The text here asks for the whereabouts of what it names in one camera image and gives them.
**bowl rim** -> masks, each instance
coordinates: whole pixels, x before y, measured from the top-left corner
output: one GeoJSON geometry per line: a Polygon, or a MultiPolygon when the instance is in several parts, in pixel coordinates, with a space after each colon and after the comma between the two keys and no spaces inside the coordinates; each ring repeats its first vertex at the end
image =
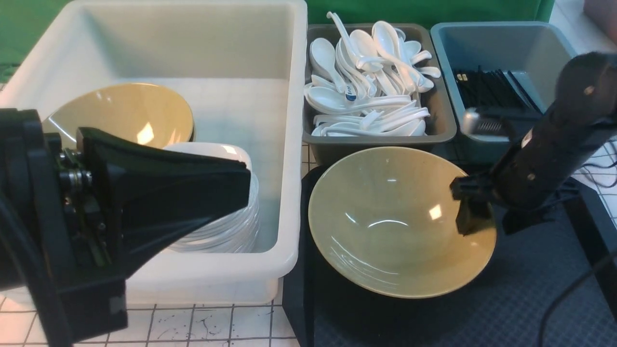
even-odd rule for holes
{"type": "MultiPolygon", "coordinates": [[[[180,114],[182,115],[182,117],[186,117],[188,120],[190,120],[190,122],[188,122],[187,119],[180,119],[180,120],[178,120],[178,117],[176,115],[174,116],[174,119],[178,120],[178,123],[185,123],[185,122],[186,122],[186,124],[190,123],[191,124],[190,125],[190,130],[191,131],[187,133],[185,138],[181,138],[178,142],[175,142],[173,144],[180,143],[180,142],[190,142],[191,138],[194,139],[195,118],[193,116],[193,110],[191,109],[191,106],[186,101],[186,99],[182,95],[180,95],[177,91],[175,91],[175,90],[173,90],[171,88],[168,88],[168,87],[163,86],[163,85],[156,85],[156,84],[153,84],[153,83],[146,83],[146,82],[122,82],[122,83],[116,83],[116,84],[112,84],[112,85],[109,85],[109,86],[104,86],[104,87],[97,88],[95,90],[91,90],[89,92],[83,93],[83,94],[77,96],[76,98],[71,99],[69,102],[63,104],[62,106],[58,107],[49,116],[47,116],[45,119],[41,120],[41,123],[49,122],[54,127],[56,127],[59,132],[64,132],[64,131],[62,131],[60,129],[59,125],[56,124],[56,121],[52,119],[58,112],[60,112],[60,110],[66,108],[66,107],[68,107],[68,106],[70,106],[70,105],[72,105],[74,103],[77,103],[77,102],[85,99],[86,97],[90,96],[91,94],[97,93],[99,91],[123,88],[123,87],[127,87],[127,86],[146,86],[146,87],[148,87],[151,90],[163,90],[163,91],[165,91],[165,93],[167,93],[169,95],[174,95],[175,98],[178,98],[178,101],[181,101],[179,103],[184,108],[184,110],[182,112],[180,112],[180,114]]],[[[159,147],[159,146],[156,146],[154,148],[163,149],[163,147],[159,147]]]]}
{"type": "Polygon", "coordinates": [[[465,171],[463,171],[463,169],[459,168],[456,164],[454,164],[453,162],[448,161],[447,159],[444,159],[440,156],[437,156],[433,153],[429,153],[426,151],[422,151],[420,149],[415,149],[415,148],[407,148],[407,147],[398,147],[398,146],[384,146],[384,147],[375,147],[375,148],[368,148],[368,149],[364,149],[362,151],[358,151],[356,153],[352,153],[346,157],[343,157],[342,159],[338,160],[337,162],[335,162],[334,164],[332,164],[330,167],[328,167],[328,169],[326,171],[324,171],[324,173],[321,175],[321,177],[317,180],[317,183],[315,184],[315,186],[313,187],[313,191],[309,197],[308,200],[308,213],[307,213],[307,217],[308,217],[308,228],[310,230],[311,233],[311,237],[313,238],[313,242],[315,243],[315,246],[317,247],[317,250],[319,251],[319,253],[321,253],[321,255],[323,256],[323,258],[326,260],[326,262],[328,262],[328,264],[336,271],[338,272],[340,275],[342,275],[343,277],[345,277],[346,279],[348,279],[349,281],[351,281],[353,284],[358,285],[366,290],[372,291],[374,293],[377,294],[381,294],[381,295],[385,295],[385,296],[390,296],[392,298],[400,298],[400,299],[427,299],[427,298],[435,298],[437,296],[442,296],[442,295],[446,295],[448,293],[451,293],[453,291],[459,290],[460,288],[463,288],[464,286],[468,285],[469,283],[471,283],[480,273],[482,273],[482,271],[484,271],[484,269],[486,268],[486,266],[490,263],[493,254],[495,253],[495,248],[497,246],[497,223],[495,222],[495,214],[494,211],[491,208],[491,213],[493,215],[493,227],[491,228],[487,228],[488,232],[490,232],[491,234],[494,235],[493,242],[491,242],[490,246],[491,249],[489,251],[489,256],[486,259],[486,262],[482,264],[482,266],[479,266],[477,271],[473,272],[473,275],[469,277],[469,279],[467,280],[467,282],[462,281],[461,285],[456,285],[453,286],[451,288],[448,288],[446,290],[442,290],[442,291],[438,291],[435,292],[433,294],[430,295],[403,295],[403,294],[398,294],[398,293],[393,293],[393,292],[389,292],[389,291],[384,291],[384,290],[379,290],[377,288],[373,288],[371,286],[368,285],[364,285],[362,283],[358,283],[356,280],[354,280],[351,276],[348,276],[347,273],[345,273],[344,271],[339,271],[339,267],[334,264],[331,259],[326,255],[327,253],[325,252],[325,247],[323,245],[321,245],[318,241],[319,238],[315,237],[315,232],[314,232],[314,227],[313,227],[313,222],[312,222],[312,218],[311,218],[311,210],[312,210],[312,206],[313,206],[313,197],[314,197],[314,193],[315,190],[317,189],[317,187],[319,186],[319,184],[323,181],[323,177],[326,177],[327,174],[330,172],[330,170],[332,170],[335,166],[339,165],[342,161],[347,160],[347,158],[350,157],[354,157],[354,156],[358,156],[358,155],[362,155],[366,152],[370,152],[370,151],[406,151],[406,152],[416,152],[416,153],[422,153],[422,155],[428,155],[431,157],[435,157],[438,158],[440,161],[444,161],[446,163],[448,163],[451,166],[454,166],[460,173],[462,176],[468,176],[467,173],[465,171]]]}

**stack of white plates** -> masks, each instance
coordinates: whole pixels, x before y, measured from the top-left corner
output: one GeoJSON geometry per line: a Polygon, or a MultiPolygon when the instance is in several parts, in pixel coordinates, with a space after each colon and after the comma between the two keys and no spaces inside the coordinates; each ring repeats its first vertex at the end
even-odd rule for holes
{"type": "MultiPolygon", "coordinates": [[[[165,147],[166,150],[201,156],[224,157],[242,161],[250,170],[251,160],[241,148],[218,143],[177,143],[165,147]]],[[[169,248],[176,252],[203,253],[247,253],[255,246],[259,232],[259,182],[251,174],[251,191],[247,207],[230,215],[217,219],[186,237],[178,240],[169,248]]]]}

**white plastic bin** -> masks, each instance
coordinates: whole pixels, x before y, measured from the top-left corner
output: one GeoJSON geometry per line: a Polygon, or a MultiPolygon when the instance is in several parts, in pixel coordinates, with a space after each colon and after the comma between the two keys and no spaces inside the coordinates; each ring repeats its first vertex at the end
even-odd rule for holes
{"type": "Polygon", "coordinates": [[[163,252],[127,284],[133,303],[264,303],[297,259],[307,31],[303,0],[77,0],[0,93],[42,119],[122,82],[181,94],[196,141],[251,156],[260,181],[254,253],[163,252]]]}

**cable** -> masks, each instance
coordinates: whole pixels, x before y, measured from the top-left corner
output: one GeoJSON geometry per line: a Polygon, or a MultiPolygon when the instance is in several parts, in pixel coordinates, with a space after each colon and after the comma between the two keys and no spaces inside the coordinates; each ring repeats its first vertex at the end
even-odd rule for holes
{"type": "Polygon", "coordinates": [[[538,340],[537,347],[542,347],[544,345],[544,332],[546,331],[546,325],[549,321],[550,316],[553,314],[553,311],[564,301],[574,290],[577,290],[589,277],[597,274],[600,270],[602,270],[606,265],[610,264],[614,258],[617,257],[617,249],[613,250],[607,256],[602,258],[600,261],[595,263],[595,265],[591,268],[591,270],[587,271],[585,274],[580,276],[576,281],[574,281],[571,285],[569,285],[559,296],[553,300],[550,304],[549,308],[544,312],[542,316],[542,320],[540,321],[540,330],[538,331],[538,340]]]}
{"type": "Polygon", "coordinates": [[[0,192],[0,241],[30,290],[49,347],[73,345],[64,308],[43,257],[6,196],[0,192]]]}
{"type": "MultiPolygon", "coordinates": [[[[617,155],[617,147],[615,146],[615,141],[614,140],[610,140],[608,142],[608,144],[611,146],[611,149],[613,150],[613,153],[608,153],[608,157],[612,158],[613,155],[617,155]]],[[[602,166],[602,165],[598,165],[598,164],[594,164],[592,162],[584,164],[581,167],[581,171],[585,170],[586,172],[583,172],[583,176],[585,176],[586,179],[588,179],[589,181],[591,181],[592,183],[596,184],[599,187],[602,188],[613,188],[614,186],[617,186],[617,175],[615,176],[615,180],[613,181],[613,183],[611,183],[610,185],[605,185],[604,183],[600,183],[598,181],[596,181],[593,177],[593,175],[591,174],[591,171],[589,171],[588,167],[595,167],[598,169],[610,169],[613,167],[617,166],[617,161],[614,161],[611,165],[609,166],[602,166]]]]}

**green backdrop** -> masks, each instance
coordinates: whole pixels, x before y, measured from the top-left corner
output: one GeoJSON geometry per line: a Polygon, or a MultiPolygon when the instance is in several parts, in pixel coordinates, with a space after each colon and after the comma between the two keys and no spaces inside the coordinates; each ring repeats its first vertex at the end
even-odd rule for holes
{"type": "MultiPolygon", "coordinates": [[[[0,83],[35,45],[70,0],[0,0],[0,83]]],[[[439,22],[541,20],[548,22],[554,0],[307,0],[309,23],[330,23],[329,10],[343,22],[387,20],[431,28],[439,22]]]]}

